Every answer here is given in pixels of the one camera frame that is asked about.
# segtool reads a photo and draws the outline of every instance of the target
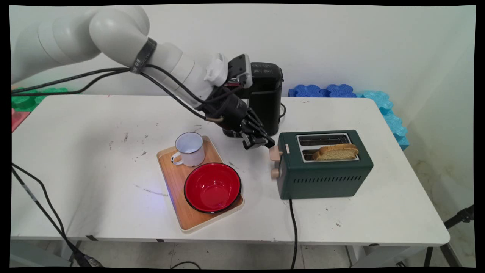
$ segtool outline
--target pink foam block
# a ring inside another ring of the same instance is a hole
[[[30,114],[29,112],[16,112],[12,108],[12,133],[29,114]]]

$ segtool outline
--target white robotic arm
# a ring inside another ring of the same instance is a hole
[[[156,45],[155,41],[149,41],[149,28],[148,16],[141,6],[109,6],[78,17],[32,25],[20,34],[12,54],[12,84],[50,68],[90,60],[101,52],[126,67],[135,67],[140,63],[139,53],[144,46]],[[203,111],[206,117],[219,119],[220,127],[240,132],[246,149],[274,145],[256,114],[236,95],[204,103],[224,95],[227,89],[222,90],[222,85],[232,78],[237,78],[244,88],[251,86],[251,69],[246,54],[234,58],[229,64],[222,54],[217,54],[207,73],[206,68],[175,45],[163,43],[154,47],[145,65],[141,68],[144,74],[192,108]],[[170,73],[198,100],[150,65]]]

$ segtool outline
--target toaster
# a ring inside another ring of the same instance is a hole
[[[313,160],[322,146],[342,143],[357,146],[356,158]],[[355,130],[280,133],[270,159],[283,200],[354,196],[374,166]]]

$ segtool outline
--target white table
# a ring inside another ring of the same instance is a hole
[[[357,130],[374,168],[352,198],[294,200],[298,241],[352,245],[354,266],[377,266],[450,239],[375,103],[282,98],[280,132]],[[184,132],[209,136],[243,185],[244,207],[192,234],[181,232],[156,153]],[[246,151],[168,96],[46,98],[12,133],[12,161],[46,185],[72,240],[293,242],[268,149]],[[50,211],[39,185],[25,177]],[[60,239],[12,175],[12,239]],[[358,246],[378,243],[388,248]]]

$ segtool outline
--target black coffee maker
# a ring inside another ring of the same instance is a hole
[[[253,85],[248,89],[241,89],[235,94],[243,100],[248,100],[251,107],[263,124],[263,128],[270,136],[276,135],[279,128],[279,112],[281,104],[281,84],[283,71],[271,63],[251,63]],[[229,89],[239,84],[227,83]],[[224,130],[228,137],[242,137],[234,131]]]

